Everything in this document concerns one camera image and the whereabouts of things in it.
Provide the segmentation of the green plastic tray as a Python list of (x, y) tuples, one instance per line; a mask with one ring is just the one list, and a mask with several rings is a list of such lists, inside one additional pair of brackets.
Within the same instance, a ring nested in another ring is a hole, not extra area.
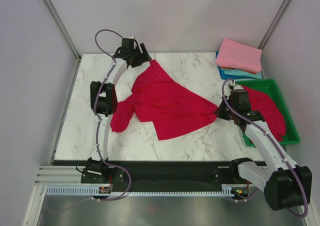
[(246, 86), (251, 89), (263, 92), (267, 94), (276, 104), (279, 111), (284, 117), (286, 125), (286, 133), (279, 141), (280, 145), (293, 145), (300, 142), (299, 134), (296, 130), (295, 124), (292, 120), (291, 114), (287, 108), (287, 105), (282, 97), (282, 94), (278, 88), (278, 85), (273, 79), (261, 79), (261, 80), (238, 80), (236, 81), (238, 85)]

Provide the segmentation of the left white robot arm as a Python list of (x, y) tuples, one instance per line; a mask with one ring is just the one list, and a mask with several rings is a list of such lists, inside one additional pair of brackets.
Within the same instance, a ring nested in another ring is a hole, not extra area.
[(90, 83), (90, 107), (96, 116), (92, 151), (82, 170), (81, 183), (103, 184), (109, 181), (114, 166), (108, 160), (108, 139), (110, 123), (118, 107), (116, 84), (128, 68), (135, 68), (151, 61), (144, 43), (134, 38), (123, 38), (121, 46), (111, 56), (109, 70), (101, 81)]

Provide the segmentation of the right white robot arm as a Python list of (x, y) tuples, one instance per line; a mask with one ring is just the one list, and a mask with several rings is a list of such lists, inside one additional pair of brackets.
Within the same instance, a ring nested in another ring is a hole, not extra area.
[(253, 142), (267, 168), (263, 169), (248, 157), (230, 163), (229, 177), (235, 183), (247, 180), (264, 194), (268, 206), (274, 210), (303, 206), (308, 210), (311, 198), (312, 172), (299, 166), (281, 147), (259, 111), (253, 111), (248, 91), (232, 88), (223, 96), (215, 114), (232, 120)]

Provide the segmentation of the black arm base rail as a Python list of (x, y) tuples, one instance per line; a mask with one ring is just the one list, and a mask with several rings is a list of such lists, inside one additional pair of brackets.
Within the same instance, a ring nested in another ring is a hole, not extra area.
[[(223, 185), (247, 186), (233, 177), (230, 161), (111, 161), (116, 165), (107, 183), (116, 191), (217, 191)], [(72, 166), (82, 173), (84, 160), (55, 160), (54, 166)]]

